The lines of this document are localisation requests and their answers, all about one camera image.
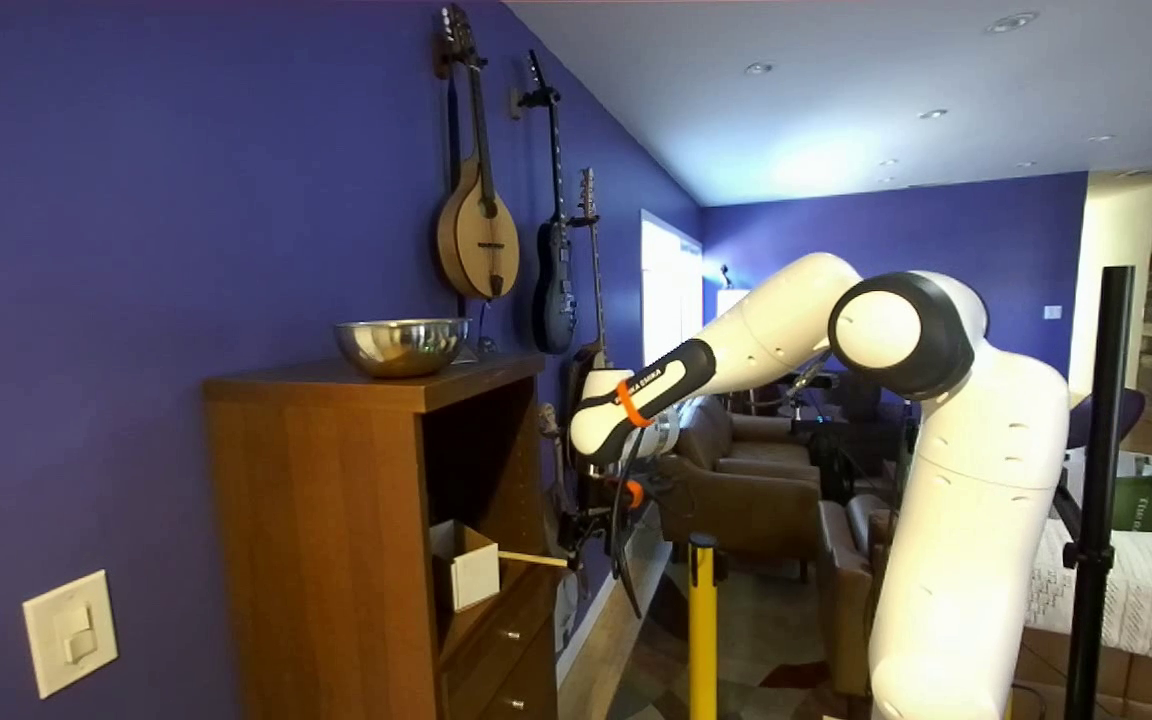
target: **black stand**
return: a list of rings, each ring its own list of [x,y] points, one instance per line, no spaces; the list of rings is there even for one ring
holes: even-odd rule
[[[1102,577],[1113,568],[1113,479],[1119,454],[1119,389],[1128,351],[1128,311],[1130,311],[1134,269],[1102,269],[1101,274],[1101,327],[1095,327],[1095,374],[1090,374],[1090,440],[1085,509],[1077,512],[1061,488],[1055,509],[1073,531],[1064,564],[1077,568],[1077,605],[1066,635],[1066,691],[1064,714],[1090,720],[1095,672],[1101,672],[1101,623],[1102,623]]]

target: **window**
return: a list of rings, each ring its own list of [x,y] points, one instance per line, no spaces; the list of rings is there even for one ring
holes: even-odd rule
[[[702,327],[699,243],[643,210],[643,364]]]

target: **white wall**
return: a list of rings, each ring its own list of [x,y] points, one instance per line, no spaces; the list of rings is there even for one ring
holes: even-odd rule
[[[1073,396],[1090,391],[1095,368],[1095,318],[1101,318],[1101,273],[1106,264],[1134,264],[1130,286],[1130,330],[1128,330],[1128,368],[1124,382],[1134,382],[1138,359],[1138,318],[1149,290],[1149,249],[1152,249],[1152,175],[1149,178],[1088,178],[1085,203],[1085,249],[1073,311],[1073,346],[1066,346],[1066,389]]]

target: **floor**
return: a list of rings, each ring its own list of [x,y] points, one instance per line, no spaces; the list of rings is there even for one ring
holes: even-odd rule
[[[612,720],[687,714],[687,564],[667,564],[612,699]],[[721,714],[825,720],[845,714],[829,697],[817,584],[796,570],[721,578]]]

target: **purple wall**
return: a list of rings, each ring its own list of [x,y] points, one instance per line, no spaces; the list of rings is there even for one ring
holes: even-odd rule
[[[799,203],[712,206],[702,255],[734,283],[760,283],[805,253],[840,253],[864,274],[933,269],[973,283],[991,311],[991,342],[1066,373],[1085,175],[910,188]]]
[[[335,357],[349,316],[455,311],[432,264],[434,8],[0,0],[0,720],[234,714],[198,381]],[[473,18],[531,249],[549,137],[541,112],[508,118],[531,35],[496,0]],[[612,357],[634,364],[634,210],[699,234],[699,206],[549,75],[566,164],[601,173]],[[508,346],[524,303],[486,311]],[[123,654],[39,704],[21,599],[91,568]]]

